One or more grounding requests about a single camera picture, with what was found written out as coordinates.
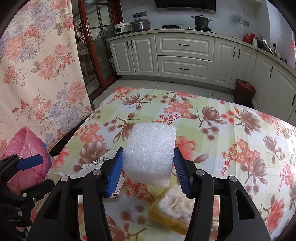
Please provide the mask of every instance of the countertop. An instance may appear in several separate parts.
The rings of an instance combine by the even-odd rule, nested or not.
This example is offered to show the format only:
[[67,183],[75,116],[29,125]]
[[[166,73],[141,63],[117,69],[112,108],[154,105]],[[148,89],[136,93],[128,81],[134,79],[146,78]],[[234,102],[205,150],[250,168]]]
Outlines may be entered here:
[[255,47],[251,44],[248,44],[246,42],[243,42],[239,39],[233,38],[233,37],[229,37],[226,35],[222,35],[222,34],[216,34],[216,33],[212,33],[212,32],[205,32],[205,31],[198,31],[198,30],[189,30],[189,29],[156,29],[156,30],[148,30],[148,31],[141,31],[141,32],[136,32],[136,33],[129,33],[129,34],[123,34],[123,35],[119,35],[119,36],[115,36],[113,38],[109,38],[107,39],[107,41],[111,41],[111,40],[115,40],[115,39],[120,39],[120,38],[125,38],[125,37],[130,37],[130,36],[135,36],[135,35],[140,35],[140,34],[156,34],[156,33],[188,33],[188,34],[200,34],[200,35],[207,35],[207,36],[213,36],[216,38],[222,38],[222,39],[226,39],[226,40],[230,40],[239,44],[242,44],[244,46],[250,47],[252,49],[257,50],[258,52],[265,54],[266,56],[270,57],[271,59],[273,59],[274,61],[276,61],[277,63],[279,63],[281,66],[283,66],[286,70],[288,70],[293,76],[295,76],[296,78],[296,70],[293,69],[291,66],[289,66],[288,64],[286,64],[284,61],[280,60],[279,58],[277,58],[276,56],[258,48]]

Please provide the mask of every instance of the floral curtain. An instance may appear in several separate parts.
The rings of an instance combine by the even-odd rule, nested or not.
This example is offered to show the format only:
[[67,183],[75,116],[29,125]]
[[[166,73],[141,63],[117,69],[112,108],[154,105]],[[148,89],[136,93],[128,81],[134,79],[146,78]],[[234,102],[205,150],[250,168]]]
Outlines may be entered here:
[[30,0],[0,39],[0,158],[27,126],[50,150],[91,112],[71,0]]

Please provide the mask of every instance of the cabinet drawer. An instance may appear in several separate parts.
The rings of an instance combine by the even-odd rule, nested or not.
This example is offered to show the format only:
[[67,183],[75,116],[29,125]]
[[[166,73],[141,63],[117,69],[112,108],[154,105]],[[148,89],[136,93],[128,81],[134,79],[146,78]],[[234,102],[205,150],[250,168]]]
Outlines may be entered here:
[[212,75],[213,62],[172,56],[158,56],[159,76],[196,80],[209,83]]
[[213,61],[215,38],[201,34],[155,34],[157,55]]

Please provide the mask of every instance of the silver screw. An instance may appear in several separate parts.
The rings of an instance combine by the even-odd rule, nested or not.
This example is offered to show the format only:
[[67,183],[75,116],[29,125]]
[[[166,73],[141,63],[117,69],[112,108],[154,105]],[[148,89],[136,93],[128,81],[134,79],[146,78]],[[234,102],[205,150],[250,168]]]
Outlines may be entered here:
[[229,180],[232,182],[236,182],[237,178],[235,176],[229,176]]
[[94,171],[93,171],[93,174],[94,175],[100,175],[102,173],[102,171],[100,170],[100,169],[95,169]]
[[62,176],[61,181],[66,182],[66,181],[68,181],[68,179],[69,179],[69,177],[67,175],[65,175],[65,176]]
[[203,176],[205,174],[205,172],[203,170],[199,169],[196,171],[196,174],[199,176]]

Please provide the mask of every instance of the black cooking pot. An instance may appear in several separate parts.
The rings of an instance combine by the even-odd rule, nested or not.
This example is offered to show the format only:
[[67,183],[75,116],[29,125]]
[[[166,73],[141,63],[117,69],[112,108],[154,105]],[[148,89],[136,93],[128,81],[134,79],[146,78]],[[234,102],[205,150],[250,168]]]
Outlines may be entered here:
[[203,27],[203,28],[208,28],[209,22],[212,21],[211,19],[206,18],[204,15],[195,16],[193,18],[195,19],[195,25],[197,27]]

